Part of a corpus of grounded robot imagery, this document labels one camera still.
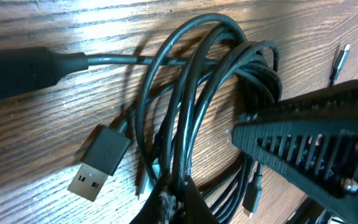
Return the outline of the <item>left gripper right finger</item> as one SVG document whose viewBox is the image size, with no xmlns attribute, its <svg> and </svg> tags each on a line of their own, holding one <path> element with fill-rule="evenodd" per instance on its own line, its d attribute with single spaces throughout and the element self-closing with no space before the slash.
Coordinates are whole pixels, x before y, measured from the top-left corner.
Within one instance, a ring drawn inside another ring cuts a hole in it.
<svg viewBox="0 0 358 224">
<path fill-rule="evenodd" d="M 235 125 L 232 143 L 358 223 L 358 80 L 257 110 Z"/>
</svg>

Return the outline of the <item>black cable silver connector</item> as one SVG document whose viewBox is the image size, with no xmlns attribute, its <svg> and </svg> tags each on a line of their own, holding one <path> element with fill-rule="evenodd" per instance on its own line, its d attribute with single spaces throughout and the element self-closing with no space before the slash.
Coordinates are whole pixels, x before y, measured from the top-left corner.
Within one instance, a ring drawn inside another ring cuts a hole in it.
<svg viewBox="0 0 358 224">
<path fill-rule="evenodd" d="M 329 78 L 329 86 L 335 83 L 339 72 L 346 61 L 350 45 L 338 54 Z M 87 70 L 91 65 L 123 64 L 150 65 L 151 56 L 94 54 L 83 52 L 60 54 L 46 47 L 31 47 L 21 49 L 0 50 L 0 100 L 31 91 L 56 85 L 64 76 Z M 271 99 L 277 103 L 282 95 L 282 81 L 276 73 L 261 75 L 262 68 L 257 67 L 257 61 L 249 62 L 236 70 L 227 71 L 245 76 L 256 86 L 262 96 L 267 96 L 269 89 Z"/>
</svg>

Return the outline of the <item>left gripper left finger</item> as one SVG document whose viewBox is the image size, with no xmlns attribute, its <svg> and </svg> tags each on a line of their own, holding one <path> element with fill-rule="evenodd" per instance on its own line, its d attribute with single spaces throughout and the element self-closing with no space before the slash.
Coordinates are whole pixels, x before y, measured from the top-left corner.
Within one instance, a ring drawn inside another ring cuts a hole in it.
<svg viewBox="0 0 358 224">
<path fill-rule="evenodd" d="M 169 175 L 159 178 L 152 193 L 131 224 L 219 223 L 190 176 L 185 177 L 179 197 L 170 192 L 170 179 Z"/>
</svg>

